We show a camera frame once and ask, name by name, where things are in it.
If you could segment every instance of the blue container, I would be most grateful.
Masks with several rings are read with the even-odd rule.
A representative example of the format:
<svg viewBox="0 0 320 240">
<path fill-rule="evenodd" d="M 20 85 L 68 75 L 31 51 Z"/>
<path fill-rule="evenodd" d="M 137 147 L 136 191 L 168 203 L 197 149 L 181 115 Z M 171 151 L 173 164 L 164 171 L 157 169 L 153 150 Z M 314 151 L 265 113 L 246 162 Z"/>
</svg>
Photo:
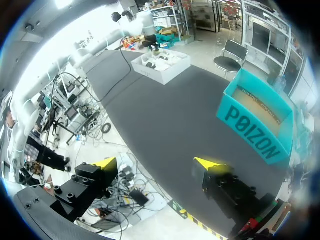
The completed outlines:
<svg viewBox="0 0 320 240">
<path fill-rule="evenodd" d="M 270 114 L 281 120 L 277 136 L 232 97 L 237 88 L 257 98 Z M 293 111 L 269 85 L 248 71 L 241 69 L 225 89 L 216 116 L 238 133 L 267 164 L 289 160 L 293 142 Z"/>
</svg>

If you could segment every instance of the yellow and black tape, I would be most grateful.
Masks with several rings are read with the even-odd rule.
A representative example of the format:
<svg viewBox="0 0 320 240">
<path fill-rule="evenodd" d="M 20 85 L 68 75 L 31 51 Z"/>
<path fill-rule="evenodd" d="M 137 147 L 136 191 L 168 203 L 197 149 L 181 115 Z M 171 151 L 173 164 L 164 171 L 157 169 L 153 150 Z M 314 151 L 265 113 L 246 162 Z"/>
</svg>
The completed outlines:
<svg viewBox="0 0 320 240">
<path fill-rule="evenodd" d="M 221 236 L 219 233 L 217 233 L 216 231 L 213 231 L 212 229 L 210 229 L 209 227 L 207 227 L 206 225 L 204 225 L 202 222 L 198 221 L 195 217 L 193 217 L 190 213 L 187 212 L 187 210 L 185 210 L 183 207 L 181 207 L 176 201 L 171 200 L 170 202 L 168 202 L 168 205 L 177 213 L 179 214 L 182 218 L 184 219 L 190 219 L 191 221 L 193 221 L 195 224 L 197 224 L 200 228 L 204 229 L 205 231 L 213 234 L 214 236 L 216 236 L 218 239 L 220 240 L 227 240 L 228 238 Z"/>
</svg>

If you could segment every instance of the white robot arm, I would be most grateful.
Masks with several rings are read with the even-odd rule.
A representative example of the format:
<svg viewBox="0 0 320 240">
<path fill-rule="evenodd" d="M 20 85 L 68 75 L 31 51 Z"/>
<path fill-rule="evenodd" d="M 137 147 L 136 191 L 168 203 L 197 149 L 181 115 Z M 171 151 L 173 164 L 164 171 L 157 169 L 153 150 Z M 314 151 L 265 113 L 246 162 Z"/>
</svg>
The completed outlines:
<svg viewBox="0 0 320 240">
<path fill-rule="evenodd" d="M 24 149 L 29 134 L 39 117 L 39 111 L 32 103 L 31 99 L 51 83 L 51 81 L 53 81 L 60 73 L 60 69 L 68 62 L 70 62 L 74 68 L 78 69 L 82 63 L 92 56 L 124 37 L 137 36 L 142 32 L 146 36 L 154 35 L 156 33 L 150 11 L 144 11 L 137 14 L 137 18 L 130 22 L 125 28 L 125 30 L 117 29 L 111 32 L 104 37 L 105 41 L 101 41 L 101 43 L 91 51 L 84 48 L 78 48 L 75 54 L 58 59 L 56 62 L 52 63 L 46 73 L 39 75 L 35 80 L 23 79 L 18 83 L 10 105 L 12 116 L 17 120 L 17 124 L 15 124 L 12 129 L 8 148 L 8 157 L 11 162 L 10 173 L 17 182 L 19 182 L 19 169 L 24 166 Z"/>
</svg>

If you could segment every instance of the sneaker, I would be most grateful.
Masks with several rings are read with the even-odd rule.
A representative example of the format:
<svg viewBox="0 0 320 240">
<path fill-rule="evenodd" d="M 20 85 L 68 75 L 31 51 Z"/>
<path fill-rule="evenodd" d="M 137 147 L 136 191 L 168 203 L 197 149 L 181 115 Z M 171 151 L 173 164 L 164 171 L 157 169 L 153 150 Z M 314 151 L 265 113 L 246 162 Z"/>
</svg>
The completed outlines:
<svg viewBox="0 0 320 240">
<path fill-rule="evenodd" d="M 70 157 L 64 159 L 64 165 L 67 165 L 68 163 L 70 163 Z"/>
<path fill-rule="evenodd" d="M 64 168 L 64 171 L 70 173 L 70 172 L 71 172 L 71 167 L 70 167 L 70 166 L 66 166 L 66 167 Z"/>
</svg>

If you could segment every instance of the black chair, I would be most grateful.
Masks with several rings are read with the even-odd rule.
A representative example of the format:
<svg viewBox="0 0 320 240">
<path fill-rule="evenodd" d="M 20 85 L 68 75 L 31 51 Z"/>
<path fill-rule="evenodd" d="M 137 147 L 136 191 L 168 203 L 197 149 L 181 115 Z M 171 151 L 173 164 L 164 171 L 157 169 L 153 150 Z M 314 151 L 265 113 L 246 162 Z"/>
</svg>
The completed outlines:
<svg viewBox="0 0 320 240">
<path fill-rule="evenodd" d="M 228 73 L 236 74 L 243 67 L 247 58 L 248 49 L 235 41 L 228 40 L 222 51 L 223 56 L 216 57 L 214 63 L 219 69 L 224 71 L 224 78 L 226 78 Z M 225 56 L 225 52 L 237 57 L 239 60 Z"/>
</svg>

